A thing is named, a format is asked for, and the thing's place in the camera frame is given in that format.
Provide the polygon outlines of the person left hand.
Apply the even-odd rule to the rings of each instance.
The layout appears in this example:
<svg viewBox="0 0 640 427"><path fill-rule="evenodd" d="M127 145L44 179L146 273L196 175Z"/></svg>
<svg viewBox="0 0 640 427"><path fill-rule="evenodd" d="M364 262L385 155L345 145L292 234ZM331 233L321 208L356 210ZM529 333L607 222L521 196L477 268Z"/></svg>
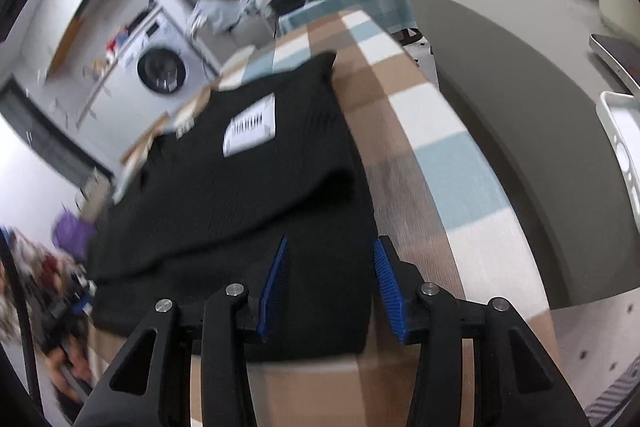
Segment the person left hand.
<svg viewBox="0 0 640 427"><path fill-rule="evenodd" d="M51 350L46 355L46 364L57 391L76 403L87 401L93 389L93 375L84 348L74 338Z"/></svg>

